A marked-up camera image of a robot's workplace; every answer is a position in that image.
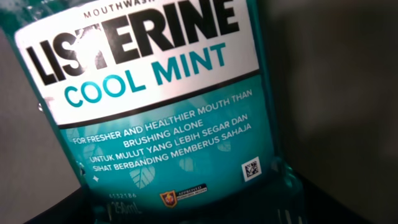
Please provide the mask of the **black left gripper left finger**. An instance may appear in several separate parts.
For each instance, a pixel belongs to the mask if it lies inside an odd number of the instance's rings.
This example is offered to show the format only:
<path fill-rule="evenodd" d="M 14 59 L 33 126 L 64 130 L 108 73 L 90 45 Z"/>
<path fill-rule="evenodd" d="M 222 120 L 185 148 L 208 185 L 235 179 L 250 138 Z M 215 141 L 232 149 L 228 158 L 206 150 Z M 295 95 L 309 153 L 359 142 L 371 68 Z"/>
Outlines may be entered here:
<path fill-rule="evenodd" d="M 25 224 L 93 224 L 93 212 L 88 193 L 79 188 L 48 210 Z"/>

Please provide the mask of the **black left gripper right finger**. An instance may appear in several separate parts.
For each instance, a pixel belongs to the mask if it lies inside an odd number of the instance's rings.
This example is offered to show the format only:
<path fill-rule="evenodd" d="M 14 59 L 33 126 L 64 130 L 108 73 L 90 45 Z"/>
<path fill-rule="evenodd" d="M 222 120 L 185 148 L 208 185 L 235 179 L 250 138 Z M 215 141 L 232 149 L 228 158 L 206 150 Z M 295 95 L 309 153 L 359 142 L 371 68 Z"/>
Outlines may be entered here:
<path fill-rule="evenodd" d="M 354 213 L 321 188 L 298 174 L 302 182 L 308 223 L 312 224 L 371 224 Z"/>

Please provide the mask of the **blue mouthwash bottle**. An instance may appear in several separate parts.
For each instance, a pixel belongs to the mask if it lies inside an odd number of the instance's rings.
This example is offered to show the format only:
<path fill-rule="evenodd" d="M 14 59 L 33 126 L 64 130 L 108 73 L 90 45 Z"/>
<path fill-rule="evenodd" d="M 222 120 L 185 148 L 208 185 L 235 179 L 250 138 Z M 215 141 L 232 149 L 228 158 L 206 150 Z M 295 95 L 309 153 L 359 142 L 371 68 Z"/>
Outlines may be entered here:
<path fill-rule="evenodd" d="M 252 0 L 2 1 L 97 223 L 306 223 Z"/>

